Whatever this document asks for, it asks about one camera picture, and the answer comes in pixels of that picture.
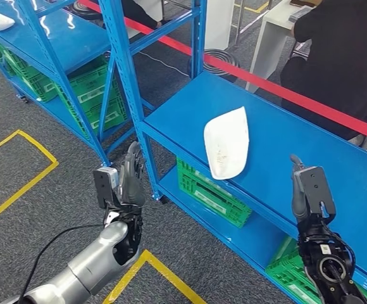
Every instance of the person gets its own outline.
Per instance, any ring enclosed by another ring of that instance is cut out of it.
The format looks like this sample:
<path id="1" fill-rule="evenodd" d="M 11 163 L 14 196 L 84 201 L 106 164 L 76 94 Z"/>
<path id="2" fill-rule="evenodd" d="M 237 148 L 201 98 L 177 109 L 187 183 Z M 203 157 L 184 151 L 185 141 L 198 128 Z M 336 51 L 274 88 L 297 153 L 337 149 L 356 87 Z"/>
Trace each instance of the person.
<path id="1" fill-rule="evenodd" d="M 292 33 L 312 45 L 307 60 L 285 64 L 283 87 L 367 122 L 367 0 L 323 0 Z M 347 140 L 358 134 L 286 99 L 282 106 Z"/>
<path id="2" fill-rule="evenodd" d="M 98 0 L 93 0 L 94 3 L 98 4 Z M 122 7 L 123 8 L 123 14 L 129 19 L 141 23 L 150 29 L 158 29 L 162 25 L 167 23 L 169 20 L 156 21 L 149 16 L 140 5 L 134 2 L 134 0 L 122 0 Z"/>

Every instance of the red barrier rope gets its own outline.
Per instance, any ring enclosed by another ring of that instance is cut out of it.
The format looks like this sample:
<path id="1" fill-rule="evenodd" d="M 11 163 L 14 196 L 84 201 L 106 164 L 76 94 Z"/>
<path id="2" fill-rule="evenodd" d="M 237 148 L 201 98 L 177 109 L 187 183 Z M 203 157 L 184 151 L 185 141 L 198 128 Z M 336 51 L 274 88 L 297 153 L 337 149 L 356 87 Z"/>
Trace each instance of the red barrier rope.
<path id="1" fill-rule="evenodd" d="M 83 4 L 85 6 L 87 6 L 88 8 L 91 8 L 91 10 L 94 10 L 97 12 L 100 13 L 100 8 L 99 5 L 96 3 L 91 2 L 90 0 L 79 0 L 79 3 Z M 133 21 L 128 18 L 125 17 L 125 23 L 128 27 L 131 27 L 132 29 L 138 30 L 139 32 L 144 33 L 144 34 L 150 34 L 153 32 L 153 30 L 146 27 L 144 25 L 142 25 L 140 23 Z M 168 46 L 170 46 L 171 48 L 176 49 L 177 51 L 187 54 L 187 55 L 191 55 L 192 54 L 192 48 L 190 46 L 187 46 L 186 44 L 176 41 L 174 39 L 168 37 L 168 36 L 163 36 L 159 41 L 162 42 L 164 44 L 166 44 Z M 340 125 L 343 125 L 345 127 L 348 127 L 353 130 L 355 130 L 356 132 L 359 132 L 364 135 L 367 136 L 367 123 L 362 122 L 361 120 L 349 116 L 347 114 L 340 112 L 337 110 L 334 110 L 333 108 L 331 108 L 329 106 L 325 106 L 322 103 L 319 103 L 317 101 L 307 98 L 306 96 L 300 95 L 299 93 L 296 93 L 289 89 L 286 89 L 285 87 L 282 87 L 278 84 L 275 84 L 273 82 L 270 82 L 269 80 L 263 79 L 257 75 L 251 74 L 247 71 L 245 71 L 241 68 L 238 68 L 236 66 L 232 66 L 230 63 L 227 63 L 217 58 L 214 58 L 210 55 L 205 54 L 205 57 L 205 62 L 208 63 L 210 65 L 213 65 L 214 67 L 220 68 L 221 70 L 224 70 L 225 72 L 230 73 L 232 75 L 239 77 L 239 79 L 242 79 L 247 82 L 250 82 L 254 86 L 260 87 L 261 89 L 264 89 L 266 91 L 288 99 L 288 101 L 291 101 L 293 103 L 295 103 L 299 106 L 302 106 L 303 108 L 306 108 L 307 110 L 310 110 L 319 115 L 322 115 L 323 117 L 337 122 Z"/>

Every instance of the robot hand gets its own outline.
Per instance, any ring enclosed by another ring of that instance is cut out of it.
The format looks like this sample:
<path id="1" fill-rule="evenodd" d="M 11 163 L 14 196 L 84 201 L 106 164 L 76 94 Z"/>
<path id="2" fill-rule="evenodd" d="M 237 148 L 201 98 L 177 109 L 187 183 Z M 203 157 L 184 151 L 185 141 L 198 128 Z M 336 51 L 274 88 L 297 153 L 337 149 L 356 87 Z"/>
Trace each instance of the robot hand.
<path id="1" fill-rule="evenodd" d="M 140 151 L 133 142 L 120 174 L 110 167 L 94 172 L 99 206 L 106 209 L 105 228 L 97 239 L 47 283 L 1 304 L 81 304 L 138 259 L 145 201 Z"/>
<path id="2" fill-rule="evenodd" d="M 352 280 L 355 255 L 340 235 L 327 225 L 335 218 L 335 206 L 324 170 L 294 163 L 292 211 L 297 220 L 299 254 L 304 271 L 323 304 L 367 304 Z"/>

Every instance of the blue shelf board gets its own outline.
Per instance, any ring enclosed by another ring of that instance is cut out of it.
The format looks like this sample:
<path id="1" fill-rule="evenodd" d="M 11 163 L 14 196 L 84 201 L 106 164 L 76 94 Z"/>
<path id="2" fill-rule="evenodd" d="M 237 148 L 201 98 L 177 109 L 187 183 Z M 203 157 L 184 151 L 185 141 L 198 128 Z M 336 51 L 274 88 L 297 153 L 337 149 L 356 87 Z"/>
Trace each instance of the blue shelf board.
<path id="1" fill-rule="evenodd" d="M 81 131 L 79 126 L 75 121 L 75 119 L 70 113 L 70 111 L 67 108 L 67 106 L 60 99 L 60 97 L 57 96 L 52 100 L 50 100 L 47 103 L 42 103 L 41 101 L 38 101 L 36 94 L 31 91 L 29 87 L 25 85 L 20 79 L 14 76 L 9 79 L 14 86 L 19 89 L 21 92 L 24 92 L 26 96 L 33 99 L 36 104 L 46 110 L 51 116 L 54 116 L 61 124 L 65 125 L 71 132 L 74 133 L 76 136 L 78 136 L 79 139 L 84 141 L 87 145 L 94 149 L 93 145 L 91 144 L 87 138 L 84 136 L 84 134 Z"/>
<path id="2" fill-rule="evenodd" d="M 35 11 L 38 17 L 42 17 L 64 8 L 64 6 L 73 4 L 74 2 L 75 0 L 57 0 L 56 2 L 49 3 L 48 0 L 47 0 L 44 6 L 38 7 L 37 9 L 35 9 Z"/>
<path id="3" fill-rule="evenodd" d="M 300 303 L 297 298 L 279 286 L 265 272 L 265 268 L 287 236 L 282 230 L 256 212 L 251 212 L 247 222 L 241 229 L 230 224 L 226 219 L 180 191 L 177 182 L 176 166 L 162 178 L 159 181 L 159 187 L 160 191 L 163 191 L 180 208 L 282 289 L 294 301 Z"/>
<path id="4" fill-rule="evenodd" d="M 285 222 L 286 229 L 281 228 L 288 231 L 296 225 L 291 209 L 290 154 L 307 166 L 323 167 L 337 210 L 330 227 L 355 251 L 354 278 L 367 288 L 367 152 L 208 72 L 157 108 L 144 124 L 205 166 L 206 123 L 242 106 L 249 129 L 248 160 L 228 183 L 257 199 L 263 212 L 274 210 L 276 220 L 272 222 Z"/>
<path id="5" fill-rule="evenodd" d="M 0 13 L 15 21 L 12 27 L 0 32 L 0 43 L 47 75 L 50 70 L 48 61 L 19 11 L 17 2 L 0 0 Z M 33 0 L 33 4 L 37 10 L 48 3 Z M 66 73 L 73 72 L 110 48 L 106 30 L 64 9 L 40 18 L 40 24 Z M 47 76 L 57 78 L 56 75 Z"/>

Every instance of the yellow tape marking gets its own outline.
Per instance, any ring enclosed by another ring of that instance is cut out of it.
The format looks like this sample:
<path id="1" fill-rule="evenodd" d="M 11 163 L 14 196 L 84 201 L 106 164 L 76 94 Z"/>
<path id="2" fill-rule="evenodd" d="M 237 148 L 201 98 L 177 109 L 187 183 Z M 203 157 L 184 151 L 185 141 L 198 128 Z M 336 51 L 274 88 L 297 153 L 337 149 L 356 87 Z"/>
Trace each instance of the yellow tape marking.
<path id="1" fill-rule="evenodd" d="M 30 135 L 27 134 L 27 133 L 25 133 L 22 130 L 16 130 L 16 131 L 13 132 L 12 134 L 8 136 L 7 138 L 1 141 L 0 147 L 2 145 L 5 144 L 5 143 L 8 142 L 9 140 L 11 140 L 14 137 L 15 137 L 16 135 L 23 136 L 23 137 L 26 138 L 27 141 L 35 145 L 37 149 L 40 150 L 42 153 L 45 155 L 45 157 L 48 158 L 51 163 L 48 167 L 43 170 L 42 172 L 40 172 L 39 174 L 33 178 L 32 180 L 30 180 L 27 184 L 23 186 L 20 190 L 17 190 L 15 194 L 11 196 L 10 198 L 7 199 L 5 202 L 2 203 L 0 206 L 0 214 L 2 213 L 3 211 L 5 211 L 6 208 L 11 205 L 13 202 L 14 202 L 17 199 L 20 198 L 20 196 L 24 195 L 27 190 L 30 189 L 31 187 L 33 187 L 34 185 L 36 185 L 39 181 L 43 179 L 45 175 L 48 175 L 49 172 L 51 172 L 53 169 L 54 169 L 55 167 L 58 166 L 58 161 L 57 161 L 57 159 L 55 159 L 55 157 L 54 157 L 51 153 L 48 152 L 46 148 L 45 148 L 42 144 L 37 142 L 36 139 L 33 139 Z"/>
<path id="2" fill-rule="evenodd" d="M 247 10 L 247 11 L 251 11 L 253 13 L 258 13 L 258 14 L 260 14 L 260 13 L 261 13 L 261 11 L 263 11 L 263 9 L 265 9 L 267 6 L 268 6 L 268 3 L 269 3 L 268 1 L 266 2 L 266 3 L 263 3 L 263 5 L 260 6 L 257 9 L 248 8 L 247 6 L 245 6 L 244 9 L 245 10 Z M 234 6 L 236 6 L 238 8 L 241 8 L 242 7 L 241 5 L 236 4 L 236 3 L 235 3 Z"/>
<path id="3" fill-rule="evenodd" d="M 197 295 L 190 287 L 185 284 L 181 279 L 178 278 L 174 273 L 168 269 L 165 265 L 156 258 L 151 252 L 144 250 L 140 258 L 134 263 L 131 268 L 125 274 L 111 293 L 110 293 L 104 301 L 104 304 L 111 304 L 116 301 L 133 277 L 134 277 L 145 262 L 148 262 L 150 265 L 154 267 L 160 274 L 163 275 L 165 279 L 171 282 L 177 290 L 183 293 L 190 301 L 195 304 L 206 304 L 202 298 Z"/>

